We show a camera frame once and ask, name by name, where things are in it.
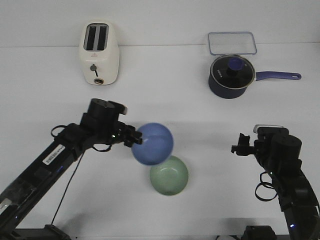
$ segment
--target lid knob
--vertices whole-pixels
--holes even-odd
[[[228,67],[233,71],[240,71],[244,66],[245,62],[237,56],[231,57],[229,59]]]

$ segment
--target table surface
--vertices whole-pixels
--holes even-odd
[[[208,87],[214,60],[206,45],[123,46],[117,81],[88,84],[77,47],[0,48],[0,189],[52,141],[56,125],[79,123],[91,98],[128,107],[119,120],[140,127],[157,122],[174,137],[173,155],[188,167],[178,195],[163,196],[149,166],[128,147],[88,150],[68,189],[55,225],[70,236],[211,236],[242,234],[246,225],[271,225],[287,234],[278,200],[261,202],[254,190],[263,169],[253,156],[231,153],[239,133],[256,124],[285,126],[302,140],[302,170],[320,196],[319,43],[258,44],[248,59],[255,70],[294,72],[301,80],[255,82],[236,99]],[[49,224],[75,165],[23,220],[21,228]],[[273,192],[262,192],[266,197]]]

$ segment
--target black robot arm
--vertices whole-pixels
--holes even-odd
[[[92,99],[80,124],[65,126],[40,154],[0,194],[0,239],[13,239],[12,233],[29,211],[53,186],[68,167],[95,144],[141,144],[142,134],[118,121],[127,108],[119,103]]]
[[[284,127],[257,125],[254,132],[258,138],[254,146],[250,146],[250,137],[241,133],[231,152],[239,156],[253,154],[271,177],[291,240],[319,239],[319,203],[301,171],[302,142]]]

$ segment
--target saucepan handle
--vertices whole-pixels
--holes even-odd
[[[263,79],[290,79],[300,80],[301,75],[294,72],[282,72],[282,71],[259,71],[255,73],[256,81]]]

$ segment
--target label sticker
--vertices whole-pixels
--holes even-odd
[[[66,147],[59,144],[42,162],[49,165]]]
[[[5,198],[1,203],[0,203],[0,215],[7,209],[7,207],[10,206],[12,201],[8,198]]]

